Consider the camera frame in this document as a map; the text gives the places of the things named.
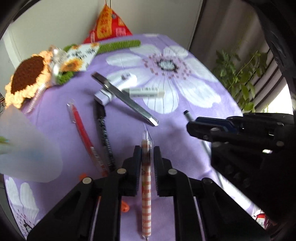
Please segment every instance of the striped pen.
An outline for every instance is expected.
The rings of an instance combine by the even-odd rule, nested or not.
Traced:
[[[151,159],[152,141],[148,131],[144,131],[142,147],[142,235],[145,240],[151,236]]]

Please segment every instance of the crochet sunflower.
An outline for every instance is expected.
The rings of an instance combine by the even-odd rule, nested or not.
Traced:
[[[39,54],[33,54],[18,66],[9,84],[5,86],[6,108],[11,104],[18,109],[21,108],[25,98],[34,97],[39,86],[49,83],[51,73],[48,64],[51,59],[50,51],[42,51]]]

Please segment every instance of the green crochet strip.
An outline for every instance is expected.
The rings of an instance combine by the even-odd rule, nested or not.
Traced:
[[[141,45],[140,40],[126,40],[126,41],[119,41],[119,42],[113,42],[108,44],[101,44],[97,54],[112,52],[119,49],[138,47],[140,45]]]
[[[69,49],[76,44],[71,44],[68,45],[64,48],[64,51],[68,52]],[[119,49],[124,49],[124,48],[132,48],[132,47],[138,47],[141,45],[140,40],[125,40],[125,41],[119,41],[119,42],[113,42],[113,43],[108,43],[108,44],[101,44],[98,52],[96,54],[101,54],[101,53],[107,53],[107,52],[112,52],[116,51]],[[57,84],[58,85],[63,85],[67,83],[74,75],[74,72],[68,71],[64,72],[61,76],[58,77]]]

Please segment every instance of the red packet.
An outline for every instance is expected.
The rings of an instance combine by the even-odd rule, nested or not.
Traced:
[[[84,40],[86,43],[94,43],[104,39],[132,35],[121,18],[106,4],[101,11],[96,25],[89,36]]]

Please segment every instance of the metal tweezers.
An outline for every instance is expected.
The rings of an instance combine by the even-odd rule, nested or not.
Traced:
[[[94,72],[91,75],[100,85],[103,86],[107,91],[109,91],[111,94],[115,95],[118,99],[120,99],[123,103],[128,105],[130,108],[132,108],[135,112],[139,113],[141,116],[143,116],[149,123],[151,123],[154,126],[158,126],[158,120],[153,117],[150,113],[148,113],[144,108],[142,108],[140,105],[138,105],[135,101],[133,101],[131,98],[129,98],[128,95],[122,93],[119,89],[117,89],[114,85],[112,85],[108,79],[106,79],[104,76],[100,75],[97,72]]]

